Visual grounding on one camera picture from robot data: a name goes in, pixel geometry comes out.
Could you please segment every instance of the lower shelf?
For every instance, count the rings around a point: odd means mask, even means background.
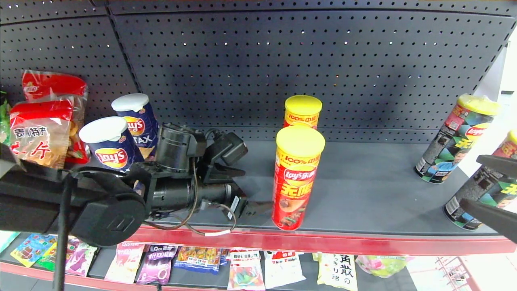
[[[42,280],[53,280],[53,273],[35,268],[26,268],[18,263],[10,256],[10,252],[15,249],[23,240],[25,235],[20,235],[4,252],[0,254],[0,270],[2,272],[9,272],[19,275],[24,275],[32,278]],[[103,280],[111,261],[115,257],[115,248],[105,248],[99,251],[96,259],[87,278],[67,275],[65,282],[67,284],[98,288],[101,290],[110,291],[151,291],[156,290],[153,285],[135,285],[123,284]],[[317,285],[316,279],[318,274],[318,263],[312,260],[310,254],[303,254],[300,256],[303,275],[307,278],[304,281],[273,288],[272,290],[296,291],[296,290],[311,290],[311,291],[331,291],[336,290],[334,287],[327,285]],[[164,286],[164,291],[196,291],[196,290],[222,290],[226,289],[229,278],[229,266],[221,266],[218,275],[196,273],[182,269],[174,269],[171,273],[171,279],[168,286]],[[409,272],[407,269],[393,275],[387,279],[381,279],[373,275],[367,274],[359,267],[356,267],[358,290],[400,290],[400,291],[416,291]]]

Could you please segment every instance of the red shelf edge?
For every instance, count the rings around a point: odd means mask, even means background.
[[[0,263],[0,271],[11,274],[31,277],[39,280],[53,281],[54,273],[44,270],[27,268],[9,263]],[[109,291],[156,291],[156,286],[153,285],[136,285],[125,284],[112,281],[105,281],[103,279],[80,277],[73,275],[65,275],[65,283],[88,288],[96,288]],[[220,289],[205,289],[205,288],[189,288],[189,287],[172,287],[163,286],[163,291],[211,291]]]
[[[214,231],[218,228],[205,229],[205,231],[210,230]],[[187,228],[160,230],[144,225],[127,241],[206,248],[249,248],[384,256],[460,256],[513,253],[517,250],[517,245],[503,236],[388,236],[236,228],[224,236],[203,237]]]

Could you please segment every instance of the lay's chip can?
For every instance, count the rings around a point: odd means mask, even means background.
[[[424,181],[443,183],[499,113],[500,105],[486,97],[461,95],[415,172]]]
[[[310,127],[278,131],[272,220],[279,229],[300,227],[324,147],[325,138]]]
[[[517,159],[517,129],[508,133],[492,155]],[[481,166],[444,205],[445,215],[454,224],[467,230],[478,229],[482,223],[463,210],[460,206],[463,198],[504,209],[517,202],[517,179]]]
[[[122,117],[92,121],[79,131],[79,138],[104,168],[127,172],[133,163],[144,161]]]
[[[115,99],[111,107],[128,123],[129,132],[144,159],[153,159],[158,143],[158,122],[149,96],[141,93],[124,95]]]
[[[316,129],[322,102],[308,95],[294,95],[285,100],[284,127],[302,125]]]

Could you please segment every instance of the yellow plastic lid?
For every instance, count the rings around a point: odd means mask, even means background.
[[[311,127],[294,125],[278,131],[277,146],[295,157],[313,157],[323,152],[325,138]]]
[[[308,95],[294,95],[285,101],[286,110],[298,115],[315,115],[322,110],[322,102]]]
[[[517,129],[512,129],[508,132],[508,139],[517,144]]]
[[[463,94],[458,98],[458,104],[470,111],[485,115],[498,115],[501,111],[501,105],[488,99],[486,96]]]

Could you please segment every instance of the red snack bag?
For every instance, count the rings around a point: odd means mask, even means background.
[[[73,98],[73,115],[70,123],[70,145],[66,162],[86,164],[89,152],[79,139],[78,132],[84,125],[84,108],[88,99],[88,85],[76,76],[56,72],[22,71],[22,87],[25,99],[30,102],[56,101]]]
[[[21,159],[62,169],[72,111],[70,99],[16,104],[10,114],[11,151]]]

